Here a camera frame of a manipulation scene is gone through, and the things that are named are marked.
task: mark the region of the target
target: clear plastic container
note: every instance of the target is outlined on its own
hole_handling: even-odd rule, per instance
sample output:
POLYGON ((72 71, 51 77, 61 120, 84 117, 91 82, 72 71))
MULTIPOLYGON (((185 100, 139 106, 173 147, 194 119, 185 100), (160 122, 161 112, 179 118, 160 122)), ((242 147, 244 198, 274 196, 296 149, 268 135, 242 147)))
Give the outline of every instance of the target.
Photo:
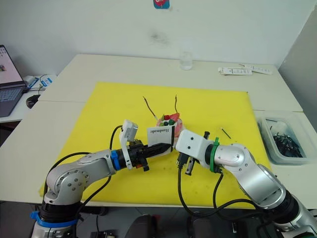
POLYGON ((269 156, 277 164, 317 162, 317 148, 293 112, 264 111, 259 121, 269 156))
POLYGON ((179 57, 180 67, 183 70, 191 70, 193 67, 193 56, 191 52, 181 52, 179 57))

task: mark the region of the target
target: green object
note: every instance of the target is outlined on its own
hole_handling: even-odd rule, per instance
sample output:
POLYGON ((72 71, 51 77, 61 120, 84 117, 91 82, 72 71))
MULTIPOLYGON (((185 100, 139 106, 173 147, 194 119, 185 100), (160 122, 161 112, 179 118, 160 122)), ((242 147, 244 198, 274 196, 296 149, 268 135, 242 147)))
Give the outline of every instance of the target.
POLYGON ((174 125, 174 124, 175 124, 175 121, 172 120, 172 119, 170 119, 170 120, 168 121, 168 124, 169 124, 169 125, 174 125))
POLYGON ((216 149, 217 149, 217 147, 219 145, 218 140, 219 140, 219 138, 216 137, 216 139, 214 140, 214 143, 213 143, 213 148, 211 150, 211 154, 210 154, 210 171, 211 172, 214 172, 214 154, 215 154, 216 149))

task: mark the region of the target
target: blue ring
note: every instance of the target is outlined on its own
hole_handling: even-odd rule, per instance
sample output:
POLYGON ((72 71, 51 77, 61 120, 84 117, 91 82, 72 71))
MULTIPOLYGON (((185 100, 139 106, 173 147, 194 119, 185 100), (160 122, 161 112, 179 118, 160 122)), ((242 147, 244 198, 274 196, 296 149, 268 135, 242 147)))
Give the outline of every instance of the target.
POLYGON ((120 170, 121 167, 120 167, 119 160, 118 160, 118 154, 115 150, 111 151, 111 160, 114 163, 115 170, 117 170, 117 171, 120 170))
POLYGON ((39 211, 32 212, 30 217, 32 219, 35 219, 41 227, 48 227, 48 228, 70 227, 72 225, 75 225, 78 222, 78 219, 72 220, 70 222, 61 222, 61 223, 44 222, 39 217, 39 211))

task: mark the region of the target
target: cable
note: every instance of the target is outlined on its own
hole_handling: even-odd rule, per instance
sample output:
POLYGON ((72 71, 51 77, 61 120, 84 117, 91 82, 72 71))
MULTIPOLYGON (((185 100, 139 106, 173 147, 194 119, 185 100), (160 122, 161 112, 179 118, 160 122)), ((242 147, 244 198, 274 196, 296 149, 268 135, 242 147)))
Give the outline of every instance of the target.
POLYGON ((96 216, 96 227, 97 227, 97 235, 96 235, 96 238, 98 238, 98 235, 99 235, 98 217, 99 217, 99 215, 96 216))
POLYGON ((175 95, 175 111, 178 113, 177 108, 176 108, 176 103, 177 103, 177 95, 175 95))
POLYGON ((28 92, 35 92, 35 91, 39 91, 39 90, 40 90, 40 91, 45 91, 46 89, 45 89, 45 88, 39 88, 39 89, 36 89, 36 90, 33 90, 33 89, 32 89, 32 90, 27 91, 27 93, 28 93, 28 92))
MULTIPOLYGON (((79 213, 80 211, 83 209, 84 206, 86 206, 86 204, 97 194, 99 193, 104 187, 107 186, 107 184, 110 182, 111 180, 111 176, 108 177, 107 181, 104 183, 104 185, 102 185, 100 188, 98 188, 93 194, 91 194, 87 199, 86 201, 80 205, 80 207, 78 208, 76 214, 75 214, 75 219, 78 219, 79 218, 79 213)), ((77 231, 76 231, 76 225, 73 225, 72 227, 73 229, 73 237, 76 238, 77 237, 77 231)))
POLYGON ((147 104, 147 106, 148 106, 148 109, 150 110, 150 112, 151 112, 151 113, 152 113, 152 115, 154 116, 154 118, 155 118, 156 120, 158 120, 157 116, 155 116, 154 112, 151 110, 151 108, 150 108, 150 106, 149 106, 149 103, 148 103, 147 99, 146 99, 144 96, 143 96, 143 98, 144 98, 145 103, 146 103, 146 104, 147 104))
MULTIPOLYGON (((41 88, 42 88, 42 87, 41 87, 41 88)), ((41 89, 41 88, 39 88, 39 93, 38 93, 38 94, 40 94, 40 89, 41 89)))
POLYGON ((51 229, 52 229, 52 228, 50 228, 50 229, 49 229, 48 238, 50 237, 50 232, 51 232, 51 229))
MULTIPOLYGON (((224 204, 222 204, 221 206, 219 206, 218 208, 216 208, 213 212, 210 212, 210 213, 205 213, 205 214, 201 214, 201 213, 195 213, 193 212, 192 210, 189 209, 189 207, 186 205, 184 199, 183 199, 183 195, 182 195, 182 191, 181 191, 181 171, 182 171, 182 168, 178 168, 178 180, 177 180, 177 188, 178 188, 178 196, 179 196, 179 199, 184 207, 184 209, 192 216, 194 217, 209 217, 209 216, 212 216, 214 214, 216 214, 218 211, 220 211, 221 209, 233 204, 233 203, 238 203, 238 202, 247 202, 247 203, 250 203, 250 200, 248 199, 235 199, 235 200, 232 200, 232 201, 229 201, 229 202, 226 202, 224 204)), ((260 212, 254 212, 254 213, 250 213, 250 214, 247 214, 247 215, 243 215, 241 217, 239 217, 239 219, 242 219, 242 218, 247 218, 247 217, 252 217, 252 216, 258 216, 258 215, 262 215, 262 213, 260 212)))
MULTIPOLYGON (((113 137, 115 135, 115 132, 121 128, 122 125, 118 125, 112 132, 112 135, 111 135, 111 139, 110 139, 110 145, 109 145, 109 149, 111 150, 112 149, 112 143, 113 143, 113 137)), ((79 216, 79 213, 80 211, 83 209, 83 207, 97 194, 99 193, 104 187, 107 186, 107 184, 110 182, 111 180, 111 176, 108 177, 108 180, 104 183, 104 185, 102 185, 98 190, 96 190, 93 194, 91 194, 87 200, 78 208, 77 212, 76 212, 76 215, 75 215, 75 219, 77 219, 77 217, 79 216)), ((98 226, 98 215, 96 217, 96 227, 97 227, 97 235, 99 234, 99 226, 98 226)), ((76 238, 76 225, 73 225, 72 227, 73 229, 73 237, 76 238)))
POLYGON ((42 83, 42 78, 44 77, 44 76, 46 76, 47 74, 43 74, 41 77, 39 77, 39 81, 40 81, 40 83, 42 83))
MULTIPOLYGON (((217 208, 217 204, 216 204, 216 193, 217 193, 218 187, 219 187, 219 185, 220 185, 222 179, 223 179, 223 173, 221 173, 221 175, 220 175, 220 177, 219 177, 219 179, 218 179, 218 181, 217 181, 217 183, 216 183, 216 185, 215 185, 215 187, 214 187, 213 194, 212 194, 212 202, 213 202, 213 207, 214 207, 215 209, 217 208)), ((247 203, 250 203, 250 204, 253 205, 255 208, 257 208, 256 205, 255 205, 255 203, 254 203, 253 201, 248 200, 247 203)), ((248 217, 254 216, 254 213, 245 214, 245 215, 238 216, 238 217, 225 216, 225 215, 221 214, 220 212, 217 212, 217 215, 218 215, 220 218, 224 219, 224 220, 237 221, 237 220, 241 220, 241 219, 244 219, 244 218, 248 218, 248 217)))
POLYGON ((31 230, 30 230, 30 233, 29 233, 29 237, 28 237, 28 238, 32 238, 35 223, 36 223, 36 221, 33 223, 33 226, 32 226, 32 228, 31 228, 31 230))
POLYGON ((110 145, 109 145, 109 149, 110 149, 110 150, 112 150, 112 142, 113 142, 114 134, 115 134, 115 132, 116 132, 119 128, 121 128, 121 127, 122 127, 122 125, 117 126, 117 127, 113 130, 113 132, 112 132, 111 139, 110 139, 110 145))
MULTIPOLYGON (((51 167, 50 171, 52 171, 52 169, 54 169, 57 165, 59 165, 61 162, 63 162, 64 160, 68 159, 69 157, 72 157, 72 156, 75 156, 75 155, 88 155, 88 154, 90 154, 90 152, 76 152, 76 153, 72 153, 72 154, 66 155, 65 157, 63 157, 60 160, 58 160, 51 167)), ((48 185, 46 183, 46 179, 45 179, 45 184, 44 184, 43 199, 44 199, 45 194, 48 192, 48 185)))

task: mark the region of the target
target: laptop screen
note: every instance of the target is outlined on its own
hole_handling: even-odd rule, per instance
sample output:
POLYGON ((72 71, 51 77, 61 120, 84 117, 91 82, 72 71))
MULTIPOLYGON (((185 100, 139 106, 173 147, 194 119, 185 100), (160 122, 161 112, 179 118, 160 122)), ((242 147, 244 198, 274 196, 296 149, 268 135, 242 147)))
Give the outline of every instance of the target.
POLYGON ((16 70, 4 46, 0 46, 0 86, 22 83, 19 72, 16 70))

